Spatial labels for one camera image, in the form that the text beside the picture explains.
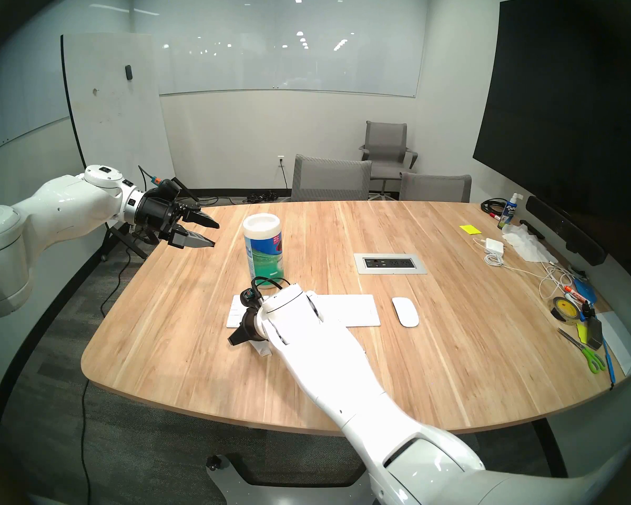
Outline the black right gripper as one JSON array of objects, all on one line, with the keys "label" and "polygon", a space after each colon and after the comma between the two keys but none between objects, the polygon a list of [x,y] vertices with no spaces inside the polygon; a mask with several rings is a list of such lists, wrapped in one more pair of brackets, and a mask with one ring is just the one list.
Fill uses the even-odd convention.
[{"label": "black right gripper", "polygon": [[228,343],[230,346],[237,346],[249,341],[267,341],[266,337],[258,330],[258,327],[261,328],[261,325],[257,324],[257,317],[257,308],[246,309],[241,319],[240,326],[228,336]]}]

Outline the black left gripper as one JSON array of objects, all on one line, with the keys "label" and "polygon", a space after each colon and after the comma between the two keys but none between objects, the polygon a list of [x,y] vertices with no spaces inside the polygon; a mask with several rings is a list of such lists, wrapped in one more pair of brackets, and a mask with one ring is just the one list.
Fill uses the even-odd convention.
[{"label": "black left gripper", "polygon": [[219,224],[199,206],[180,205],[180,187],[155,187],[146,191],[136,209],[136,236],[144,243],[168,240],[178,249],[214,247],[215,242],[184,227],[174,227],[181,218],[204,228],[219,229]]}]

